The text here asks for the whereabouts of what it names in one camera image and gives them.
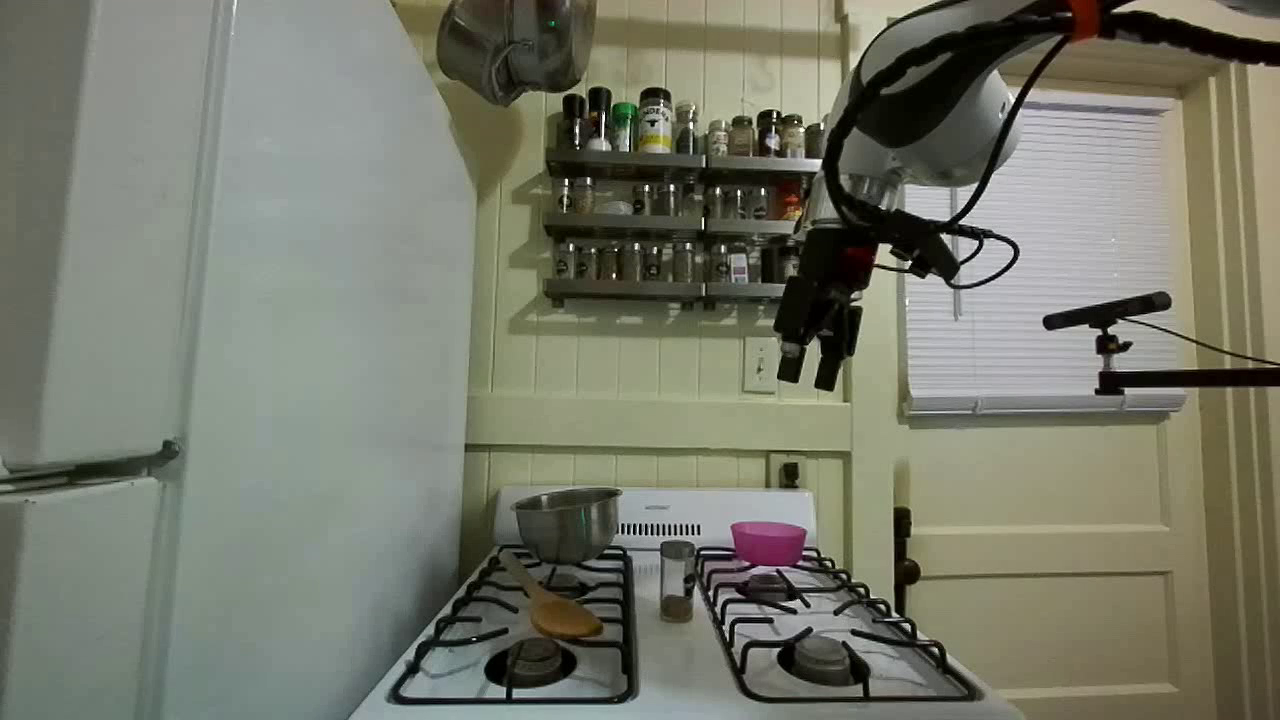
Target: window blind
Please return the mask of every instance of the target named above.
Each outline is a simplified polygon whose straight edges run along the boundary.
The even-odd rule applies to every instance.
[[[1167,185],[1167,105],[1161,102],[1029,102],[1020,146],[967,223],[1020,240],[1020,266],[978,293],[905,280],[909,416],[1062,416],[1173,413],[1185,393],[1095,397],[1092,327],[1044,332],[1049,313],[1106,305],[1178,283]],[[922,215],[953,215],[967,187],[909,187]],[[987,248],[962,280],[1002,270]],[[1116,325],[1134,351],[1116,369],[1178,369],[1190,351],[1155,332]]]

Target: stainless steel pot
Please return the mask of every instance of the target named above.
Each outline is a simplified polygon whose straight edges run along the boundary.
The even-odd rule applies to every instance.
[[[572,488],[525,496],[516,506],[520,539],[551,563],[602,558],[615,532],[615,488]]]

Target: wall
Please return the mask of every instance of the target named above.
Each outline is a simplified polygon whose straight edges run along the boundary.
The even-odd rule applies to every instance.
[[[444,0],[399,0],[432,63]],[[835,0],[645,0],[597,3],[584,89],[641,96],[649,86],[701,105],[705,122],[790,107],[824,117],[839,89]],[[477,341],[466,558],[490,548],[490,502],[510,483],[762,488],[769,454],[803,456],[819,496],[819,543],[848,554],[848,387],[745,397],[745,335],[773,309],[679,313],[667,305],[551,309],[546,149],[561,96],[490,107],[444,86],[481,187]]]

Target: white refrigerator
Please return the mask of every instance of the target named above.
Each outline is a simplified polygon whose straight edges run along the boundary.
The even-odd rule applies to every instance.
[[[362,704],[455,584],[471,219],[388,0],[0,0],[0,720]]]

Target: spice rack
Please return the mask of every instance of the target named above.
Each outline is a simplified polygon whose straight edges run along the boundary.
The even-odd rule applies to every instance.
[[[546,233],[558,243],[558,270],[546,280],[551,305],[676,301],[717,309],[786,297],[795,219],[777,212],[777,192],[803,195],[819,160],[550,149],[546,168],[558,187],[558,210],[546,212]],[[645,185],[679,195],[635,215]],[[769,187],[769,210],[757,210],[757,195],[739,187]]]

